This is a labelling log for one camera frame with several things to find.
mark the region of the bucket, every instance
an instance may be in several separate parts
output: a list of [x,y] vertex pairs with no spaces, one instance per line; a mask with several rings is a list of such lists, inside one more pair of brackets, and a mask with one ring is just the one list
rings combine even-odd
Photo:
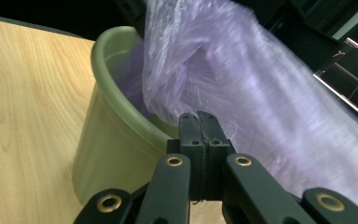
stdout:
[[109,72],[141,40],[133,27],[121,26],[103,32],[92,48],[96,83],[73,167],[83,205],[104,189],[132,193],[149,182],[167,140],[177,138],[177,128],[145,118],[115,83],[120,74]]

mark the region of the robotic claw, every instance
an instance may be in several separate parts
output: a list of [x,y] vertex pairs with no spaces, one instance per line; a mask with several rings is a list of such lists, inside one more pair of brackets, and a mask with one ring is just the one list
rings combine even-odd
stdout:
[[75,224],[183,224],[190,201],[221,201],[226,223],[358,223],[358,206],[330,189],[285,191],[257,159],[236,153],[217,118],[206,112],[179,118],[149,183],[129,194],[95,194]]

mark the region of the brass rivet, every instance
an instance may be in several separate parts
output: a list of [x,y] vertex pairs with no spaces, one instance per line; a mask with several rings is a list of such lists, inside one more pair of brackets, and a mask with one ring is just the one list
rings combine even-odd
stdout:
[[240,166],[250,166],[252,164],[252,161],[247,157],[237,157],[235,158],[235,163]]
[[[332,203],[326,203],[324,199],[331,200]],[[345,210],[344,203],[332,195],[320,193],[316,195],[316,200],[318,201],[318,204],[330,211],[342,212]]]
[[182,165],[183,160],[180,157],[169,157],[166,162],[169,166],[180,166]]
[[[105,204],[103,204],[104,202],[106,202],[107,200],[110,200],[110,199],[114,200],[114,203],[112,205],[106,206]],[[100,200],[98,200],[98,202],[97,202],[98,211],[100,211],[102,213],[113,212],[116,209],[118,209],[120,206],[121,206],[121,198],[119,196],[117,196],[116,194],[105,195],[102,198],[100,198]]]

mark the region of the wooden surface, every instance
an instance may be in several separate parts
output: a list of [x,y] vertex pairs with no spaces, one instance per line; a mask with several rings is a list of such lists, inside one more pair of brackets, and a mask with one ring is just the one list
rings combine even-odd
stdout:
[[0,223],[73,223],[93,42],[0,22]]

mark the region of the bin liner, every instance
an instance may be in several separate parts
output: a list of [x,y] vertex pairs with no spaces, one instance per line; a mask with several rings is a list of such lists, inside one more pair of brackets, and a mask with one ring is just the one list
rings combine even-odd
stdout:
[[171,125],[183,113],[212,113],[237,152],[287,191],[328,188],[358,204],[358,120],[250,8],[149,0],[139,46],[147,113]]

